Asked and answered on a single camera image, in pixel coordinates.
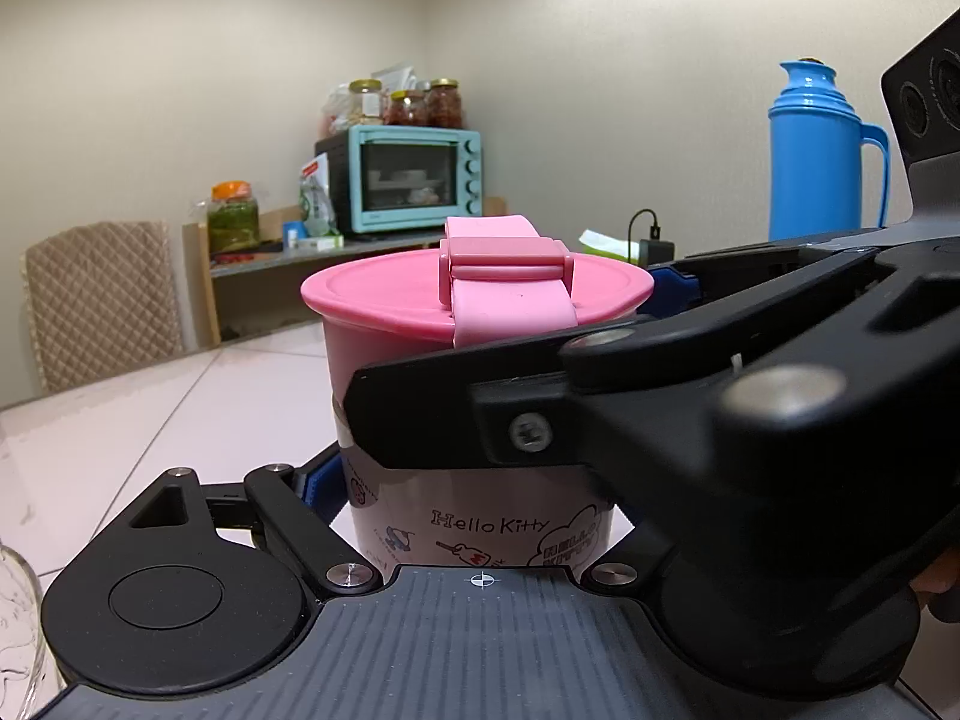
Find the right hand in black sleeve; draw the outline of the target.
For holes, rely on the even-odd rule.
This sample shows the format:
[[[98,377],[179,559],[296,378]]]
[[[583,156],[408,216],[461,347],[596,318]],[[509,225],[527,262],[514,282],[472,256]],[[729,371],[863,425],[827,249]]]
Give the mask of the right hand in black sleeve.
[[[953,589],[958,583],[958,574],[960,574],[958,554],[942,554],[934,564],[910,582],[919,606],[926,608],[935,596],[943,595]]]

